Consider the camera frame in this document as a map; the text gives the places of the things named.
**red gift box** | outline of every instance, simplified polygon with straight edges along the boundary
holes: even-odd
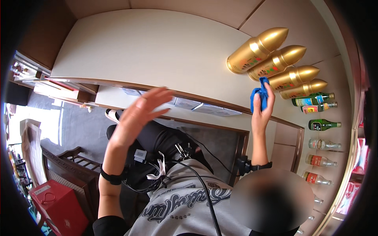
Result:
[[[369,150],[368,146],[365,145],[365,139],[358,138],[357,156],[353,165],[352,173],[365,174],[366,168],[367,168],[368,150]]]
[[[351,208],[354,199],[356,198],[359,187],[361,184],[348,182],[347,189],[344,193],[344,196],[341,199],[340,205],[337,207],[336,212],[341,214],[347,214]]]
[[[54,180],[29,191],[47,225],[58,236],[80,236],[88,225],[75,192]]]

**white box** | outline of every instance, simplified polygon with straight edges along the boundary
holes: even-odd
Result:
[[[196,101],[192,101],[192,100],[183,99],[183,98],[178,97],[177,100],[176,100],[176,103],[175,103],[175,107],[191,110],[191,109],[195,108],[196,106],[198,106],[200,104],[201,104],[201,102],[196,102]]]
[[[140,93],[138,90],[135,89],[130,89],[130,88],[121,88],[123,92],[127,95],[132,95],[132,96],[140,96]]]
[[[206,103],[201,103],[197,107],[193,109],[195,112],[206,113],[206,114],[214,114],[215,112],[221,112],[223,107],[214,106]]]
[[[223,110],[216,111],[213,114],[216,116],[234,116],[234,115],[241,115],[242,112],[224,108]]]

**black wrist strap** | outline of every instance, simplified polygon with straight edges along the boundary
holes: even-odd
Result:
[[[122,183],[122,180],[125,180],[127,178],[127,171],[129,170],[128,167],[125,167],[122,171],[122,174],[120,175],[108,175],[105,173],[105,171],[102,169],[102,164],[100,165],[100,174],[109,181],[112,185],[120,185]]]
[[[252,165],[250,168],[251,171],[272,168],[272,162],[268,162],[266,165]]]

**left hand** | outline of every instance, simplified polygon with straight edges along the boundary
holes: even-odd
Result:
[[[266,102],[266,108],[263,111],[260,110],[260,95],[256,93],[253,98],[252,134],[254,136],[265,135],[265,129],[269,122],[270,116],[272,115],[274,100],[276,99],[270,85],[268,83],[264,83],[264,86],[268,92],[268,101]]]
[[[153,112],[156,107],[171,101],[173,99],[173,92],[173,90],[168,90],[165,87],[153,88],[140,96],[122,113],[119,124],[109,140],[109,144],[128,148],[148,121],[170,110],[170,108],[166,108]]]

